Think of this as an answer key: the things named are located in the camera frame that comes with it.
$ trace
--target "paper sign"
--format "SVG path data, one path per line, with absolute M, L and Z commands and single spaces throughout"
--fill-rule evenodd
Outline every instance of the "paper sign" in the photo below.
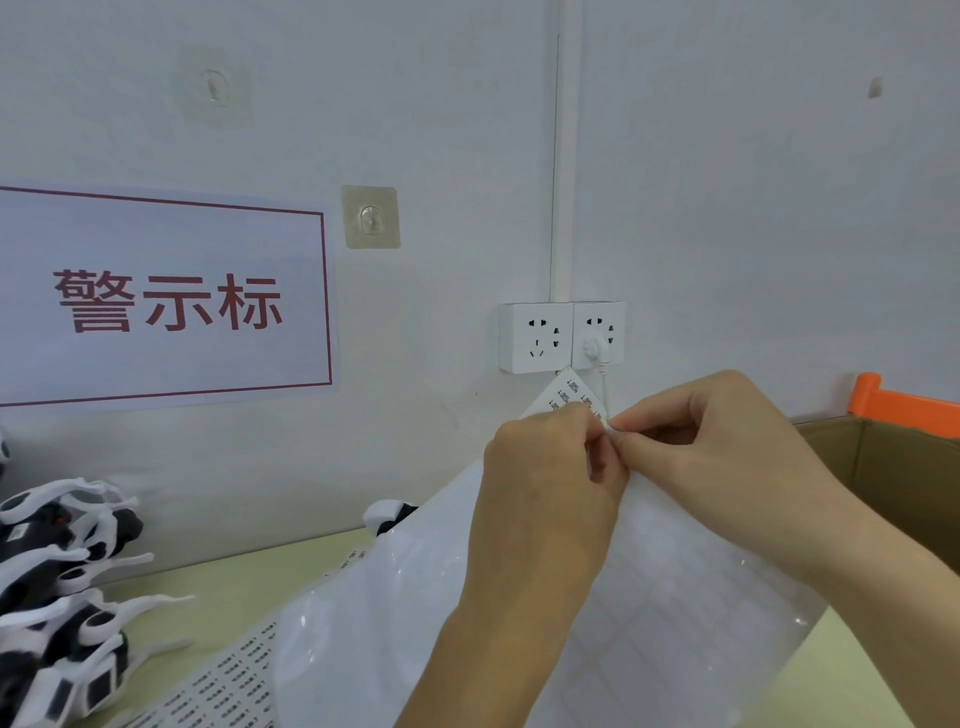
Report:
M 333 384 L 321 212 L 0 187 L 0 407 Z

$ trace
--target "wall outlet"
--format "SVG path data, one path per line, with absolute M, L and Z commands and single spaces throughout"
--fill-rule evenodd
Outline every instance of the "wall outlet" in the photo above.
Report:
M 610 363 L 623 363 L 623 335 L 627 305 L 619 302 L 575 303 L 573 305 L 573 346 L 570 360 L 574 369 L 590 369 L 593 362 L 584 354 L 584 342 L 592 331 L 607 339 Z
M 515 375 L 570 366 L 572 303 L 500 306 L 500 369 Z

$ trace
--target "cardboard box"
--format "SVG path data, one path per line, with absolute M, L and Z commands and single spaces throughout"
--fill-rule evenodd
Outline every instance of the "cardboard box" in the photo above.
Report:
M 840 482 L 960 573 L 960 440 L 854 416 L 797 429 Z

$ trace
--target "power cord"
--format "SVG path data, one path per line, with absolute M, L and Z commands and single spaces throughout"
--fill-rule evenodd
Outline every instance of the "power cord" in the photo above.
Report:
M 584 340 L 584 355 L 600 372 L 600 396 L 607 416 L 611 415 L 610 397 L 607 391 L 607 369 L 610 367 L 610 344 L 607 337 L 596 328 L 591 328 Z

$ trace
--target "forearm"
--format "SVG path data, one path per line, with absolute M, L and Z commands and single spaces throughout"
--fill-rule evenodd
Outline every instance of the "forearm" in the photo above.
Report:
M 521 728 L 562 648 L 455 611 L 395 728 Z
M 814 586 L 918 728 L 960 725 L 960 577 L 864 506 Z

